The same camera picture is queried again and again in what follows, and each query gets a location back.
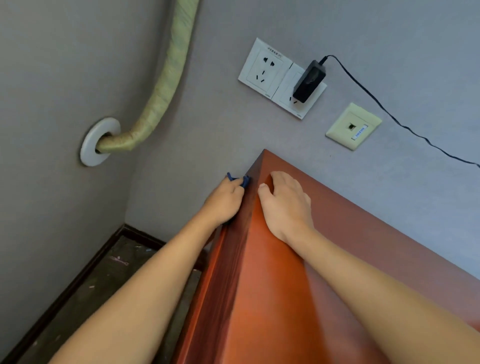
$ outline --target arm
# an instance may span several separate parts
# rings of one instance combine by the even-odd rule
[[[225,178],[178,235],[68,339],[50,364],[150,363],[206,240],[237,213],[241,183]]]
[[[270,231],[332,287],[385,355],[397,364],[480,363],[480,334],[404,284],[334,245],[313,228],[298,181],[272,172],[259,187]]]

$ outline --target power cord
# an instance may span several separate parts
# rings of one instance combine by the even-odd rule
[[[365,91],[368,96],[370,96],[376,103],[377,105],[383,110],[385,111],[388,115],[390,115],[390,117],[397,123],[397,125],[401,126],[402,128],[404,129],[407,129],[409,132],[411,132],[413,135],[417,136],[418,138],[422,138],[424,139],[428,145],[434,147],[434,148],[437,148],[438,150],[440,150],[442,153],[444,153],[445,155],[449,156],[450,158],[453,158],[453,159],[456,159],[456,160],[459,160],[460,162],[463,162],[463,163],[467,163],[467,164],[473,164],[475,166],[477,166],[478,168],[480,168],[480,164],[479,163],[475,163],[475,162],[470,162],[468,160],[465,160],[465,159],[462,159],[462,158],[459,158],[459,157],[455,157],[455,156],[452,156],[451,154],[445,152],[443,149],[441,149],[440,147],[436,146],[436,145],[433,145],[430,140],[428,140],[428,138],[424,137],[424,136],[421,136],[421,135],[418,135],[416,132],[414,132],[412,129],[410,129],[408,126],[405,126],[405,125],[402,125],[397,119],[395,116],[393,116],[392,114],[390,114],[384,107],[383,105],[380,103],[380,101],[378,101],[378,99],[369,91],[367,90],[360,82],[358,82],[355,77],[353,77],[351,75],[350,72],[348,72],[348,70],[344,67],[344,65],[342,64],[342,62],[340,62],[340,60],[334,56],[333,54],[330,54],[328,56],[325,56],[322,58],[322,60],[319,62],[320,65],[323,65],[325,63],[325,61],[329,58],[329,57],[332,57],[332,58],[335,58],[336,61],[340,64],[340,66],[343,68],[343,70],[345,71],[345,73],[347,75],[349,75],[349,77],[353,80],[353,82],[355,82],[358,86],[360,86],[360,88]]]

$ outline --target wooden cabinet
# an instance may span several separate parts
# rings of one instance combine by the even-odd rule
[[[256,192],[263,182],[273,190],[275,170],[301,183],[325,237],[479,329],[480,281],[265,150],[212,248],[175,363],[388,362],[323,279],[268,230]]]

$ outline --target power adapter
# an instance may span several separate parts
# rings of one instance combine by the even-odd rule
[[[301,103],[304,103],[325,76],[325,67],[317,61],[312,61],[293,88],[293,97]]]

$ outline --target gray wall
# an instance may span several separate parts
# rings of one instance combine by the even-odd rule
[[[143,107],[164,6],[0,4],[0,360],[124,222],[135,156],[78,152],[97,120],[127,128]]]
[[[478,34],[475,0],[202,0],[180,91],[141,147],[127,222],[170,238],[227,171],[268,148],[480,278],[478,168],[397,127],[333,60],[303,121],[237,80],[257,36],[303,67],[334,53],[399,120],[478,162]],[[324,136],[349,102],[384,120],[355,152]]]

